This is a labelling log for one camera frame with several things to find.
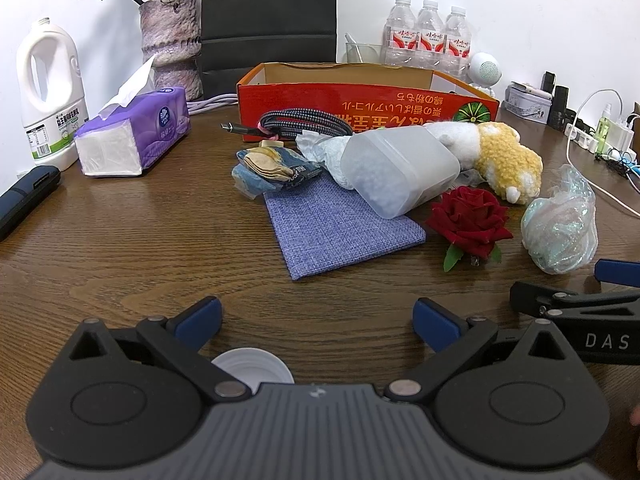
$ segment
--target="white wall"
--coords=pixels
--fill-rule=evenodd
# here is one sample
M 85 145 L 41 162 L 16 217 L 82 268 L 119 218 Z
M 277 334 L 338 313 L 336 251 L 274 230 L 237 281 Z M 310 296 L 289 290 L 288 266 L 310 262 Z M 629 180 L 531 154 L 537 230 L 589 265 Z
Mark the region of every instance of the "white wall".
M 592 91 L 615 88 L 625 117 L 640 102 L 640 0 L 436 0 L 444 20 L 451 6 L 466 7 L 472 26 L 471 49 L 488 52 L 502 67 L 496 95 L 512 80 L 539 85 L 545 71 L 569 87 L 569 108 Z M 338 0 L 337 59 L 344 55 L 344 33 L 359 43 L 380 44 L 394 0 Z M 414 14 L 422 0 L 412 0 Z M 615 94 L 594 97 L 580 115 L 595 126 L 604 104 Z
M 0 12 L 0 193 L 33 167 L 20 120 L 15 53 L 31 23 L 49 16 L 78 48 L 90 117 L 142 63 L 140 15 L 132 0 L 4 0 Z

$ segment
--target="green bottle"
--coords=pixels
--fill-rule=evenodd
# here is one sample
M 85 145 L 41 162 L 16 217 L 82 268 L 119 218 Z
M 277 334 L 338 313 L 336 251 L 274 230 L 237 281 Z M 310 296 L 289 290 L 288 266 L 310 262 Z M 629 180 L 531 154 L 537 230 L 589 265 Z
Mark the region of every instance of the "green bottle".
M 609 125 L 611 124 L 611 103 L 607 103 L 602 112 L 602 117 L 598 121 L 598 127 L 596 128 L 595 138 L 598 141 L 598 147 L 596 153 L 602 154 L 604 150 L 604 144 L 607 140 L 607 133 L 609 132 Z

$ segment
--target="yellow plush toy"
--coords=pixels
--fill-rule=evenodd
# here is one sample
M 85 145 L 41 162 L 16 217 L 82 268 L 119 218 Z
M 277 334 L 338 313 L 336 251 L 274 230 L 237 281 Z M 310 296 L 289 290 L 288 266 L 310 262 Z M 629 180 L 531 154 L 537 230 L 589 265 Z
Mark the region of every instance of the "yellow plush toy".
M 504 123 L 441 122 L 424 125 L 459 160 L 475 168 L 496 195 L 512 204 L 528 204 L 540 194 L 542 159 L 520 144 L 520 135 Z

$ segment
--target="artificial rose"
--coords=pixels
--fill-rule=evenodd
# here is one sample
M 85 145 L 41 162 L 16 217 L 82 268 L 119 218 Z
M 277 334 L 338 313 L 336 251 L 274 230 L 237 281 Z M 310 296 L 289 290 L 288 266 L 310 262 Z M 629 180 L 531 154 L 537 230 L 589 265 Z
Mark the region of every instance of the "artificial rose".
M 513 235 L 504 227 L 506 207 L 493 193 L 461 186 L 431 205 L 426 224 L 465 253 L 487 259 L 495 243 Z

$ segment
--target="small speaker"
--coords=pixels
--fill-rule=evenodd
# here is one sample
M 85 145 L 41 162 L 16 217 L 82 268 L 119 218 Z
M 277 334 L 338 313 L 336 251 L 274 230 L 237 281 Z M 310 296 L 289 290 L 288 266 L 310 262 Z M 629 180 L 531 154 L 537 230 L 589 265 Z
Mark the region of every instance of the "small speaker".
M 474 85 L 484 91 L 490 90 L 502 77 L 500 65 L 495 57 L 485 52 L 474 54 L 469 63 L 468 74 Z

